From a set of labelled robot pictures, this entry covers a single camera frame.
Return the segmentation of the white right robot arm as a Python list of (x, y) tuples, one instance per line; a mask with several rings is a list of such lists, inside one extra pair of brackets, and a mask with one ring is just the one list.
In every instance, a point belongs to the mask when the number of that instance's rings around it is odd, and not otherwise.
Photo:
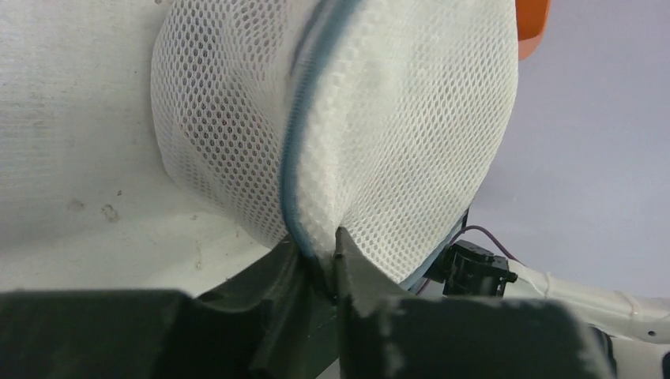
[(618, 378), (669, 376), (669, 300), (606, 291), (538, 272), (510, 253), (496, 255), (460, 240), (424, 274), (443, 295), (485, 295), (559, 301), (589, 324)]

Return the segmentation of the orange plastic bin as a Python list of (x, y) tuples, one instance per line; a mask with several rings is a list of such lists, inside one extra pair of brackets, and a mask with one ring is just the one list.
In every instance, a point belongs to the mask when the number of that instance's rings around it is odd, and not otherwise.
[(516, 0), (518, 30), (518, 58), (528, 58), (540, 45), (544, 36), (550, 0)]

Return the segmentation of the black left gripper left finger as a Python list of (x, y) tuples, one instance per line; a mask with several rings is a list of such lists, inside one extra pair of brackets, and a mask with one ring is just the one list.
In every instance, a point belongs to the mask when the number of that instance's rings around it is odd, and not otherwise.
[(1, 295), (4, 378), (315, 378), (334, 312), (289, 238), (198, 297), (176, 290)]

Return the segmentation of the white mesh cylindrical laundry bag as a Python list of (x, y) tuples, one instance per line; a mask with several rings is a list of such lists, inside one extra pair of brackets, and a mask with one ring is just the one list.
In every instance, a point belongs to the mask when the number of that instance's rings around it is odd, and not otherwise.
[(517, 84), (512, 1), (176, 1), (151, 68), (179, 186), (319, 264), (343, 227), (404, 288), (456, 233)]

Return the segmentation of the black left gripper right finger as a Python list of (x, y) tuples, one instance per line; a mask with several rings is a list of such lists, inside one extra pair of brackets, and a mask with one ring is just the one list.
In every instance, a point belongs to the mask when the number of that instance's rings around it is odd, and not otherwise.
[(611, 378), (590, 327), (553, 301), (421, 298), (389, 280), (345, 229), (334, 277), (343, 378)]

